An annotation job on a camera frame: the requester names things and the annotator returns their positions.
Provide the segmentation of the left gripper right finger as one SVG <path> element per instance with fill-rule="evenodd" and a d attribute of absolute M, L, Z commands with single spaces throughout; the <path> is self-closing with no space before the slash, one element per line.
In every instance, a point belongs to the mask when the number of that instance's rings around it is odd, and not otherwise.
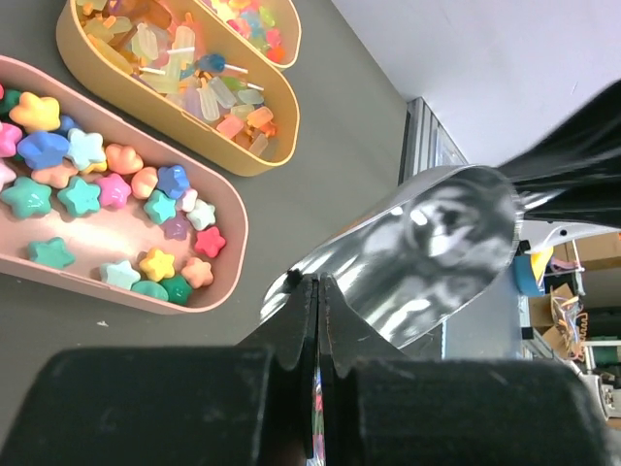
<path fill-rule="evenodd" d="M 326 275 L 317 324 L 326 457 L 412 459 L 412 361 L 353 311 Z"/>

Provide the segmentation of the pink tray of block candies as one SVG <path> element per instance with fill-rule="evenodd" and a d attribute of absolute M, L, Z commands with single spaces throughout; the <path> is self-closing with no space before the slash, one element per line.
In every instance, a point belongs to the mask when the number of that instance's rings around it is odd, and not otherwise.
<path fill-rule="evenodd" d="M 248 230 L 228 181 L 10 57 L 1 97 L 3 273 L 161 315 L 226 301 Z"/>

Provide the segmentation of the silver metal scoop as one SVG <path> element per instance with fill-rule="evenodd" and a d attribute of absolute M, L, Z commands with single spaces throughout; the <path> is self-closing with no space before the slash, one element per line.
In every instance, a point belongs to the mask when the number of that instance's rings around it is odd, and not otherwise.
<path fill-rule="evenodd" d="M 490 446 L 506 414 L 505 365 L 414 360 L 406 348 L 483 294 L 517 247 L 519 208 L 497 170 L 423 172 L 278 277 L 264 323 L 288 298 L 289 273 L 332 277 L 348 306 L 412 361 L 413 458 L 325 459 L 330 465 L 463 463 Z"/>

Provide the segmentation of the yellow tray of popsicle candies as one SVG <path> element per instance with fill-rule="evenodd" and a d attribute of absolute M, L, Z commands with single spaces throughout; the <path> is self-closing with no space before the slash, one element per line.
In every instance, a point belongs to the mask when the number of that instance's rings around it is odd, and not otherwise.
<path fill-rule="evenodd" d="M 293 156 L 291 85 L 198 1 L 68 1 L 56 43 L 92 93 L 235 175 Z"/>

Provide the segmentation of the orange tray of star candies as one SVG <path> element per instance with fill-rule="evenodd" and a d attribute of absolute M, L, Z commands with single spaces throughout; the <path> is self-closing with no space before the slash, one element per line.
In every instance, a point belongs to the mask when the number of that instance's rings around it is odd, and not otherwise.
<path fill-rule="evenodd" d="M 292 1 L 215 0 L 200 4 L 280 71 L 296 63 L 302 26 Z"/>

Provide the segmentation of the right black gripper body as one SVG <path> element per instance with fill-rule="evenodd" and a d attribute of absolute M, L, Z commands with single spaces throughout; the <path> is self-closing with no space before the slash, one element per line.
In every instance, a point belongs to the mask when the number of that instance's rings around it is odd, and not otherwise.
<path fill-rule="evenodd" d="M 499 167 L 544 201 L 525 218 L 620 227 L 620 82 L 611 83 L 529 150 Z"/>

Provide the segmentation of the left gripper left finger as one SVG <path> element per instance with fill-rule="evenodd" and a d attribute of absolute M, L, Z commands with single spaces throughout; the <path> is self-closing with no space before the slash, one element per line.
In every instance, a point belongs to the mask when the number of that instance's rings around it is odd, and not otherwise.
<path fill-rule="evenodd" d="M 308 459 L 313 454 L 317 353 L 317 276 L 289 273 L 284 305 L 238 343 L 272 355 L 260 428 L 260 459 Z"/>

